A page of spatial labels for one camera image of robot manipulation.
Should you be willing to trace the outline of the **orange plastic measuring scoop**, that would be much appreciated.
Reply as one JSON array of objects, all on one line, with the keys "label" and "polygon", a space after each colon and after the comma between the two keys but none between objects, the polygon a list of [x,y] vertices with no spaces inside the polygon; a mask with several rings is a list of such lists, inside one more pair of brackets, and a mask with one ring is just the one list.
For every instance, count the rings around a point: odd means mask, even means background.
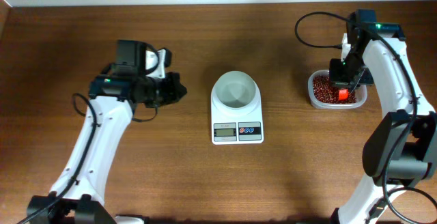
[{"label": "orange plastic measuring scoop", "polygon": [[349,90],[348,89],[339,89],[338,100],[347,100],[348,98],[349,98]]}]

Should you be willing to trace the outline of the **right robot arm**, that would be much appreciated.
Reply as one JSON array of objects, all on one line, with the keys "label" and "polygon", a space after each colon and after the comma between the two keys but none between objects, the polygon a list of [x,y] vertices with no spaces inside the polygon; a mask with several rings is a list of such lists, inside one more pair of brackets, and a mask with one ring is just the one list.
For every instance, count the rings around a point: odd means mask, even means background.
[{"label": "right robot arm", "polygon": [[364,145],[365,174],[331,223],[375,223],[392,201],[436,171],[436,111],[426,100],[408,62],[398,24],[379,23],[373,10],[346,18],[342,54],[332,59],[329,79],[353,92],[375,85],[382,121]]}]

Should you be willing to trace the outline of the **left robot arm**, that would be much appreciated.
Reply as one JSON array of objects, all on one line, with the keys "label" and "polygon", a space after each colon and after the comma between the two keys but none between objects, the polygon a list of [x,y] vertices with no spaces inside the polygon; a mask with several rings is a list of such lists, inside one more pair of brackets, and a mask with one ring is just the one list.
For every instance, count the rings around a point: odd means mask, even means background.
[{"label": "left robot arm", "polygon": [[167,48],[134,40],[118,40],[115,61],[89,84],[83,127],[71,156],[46,196],[33,196],[23,223],[138,223],[147,217],[111,216],[104,207],[107,178],[117,147],[142,104],[157,111],[178,102],[187,90],[177,72],[166,72],[172,53]]}]

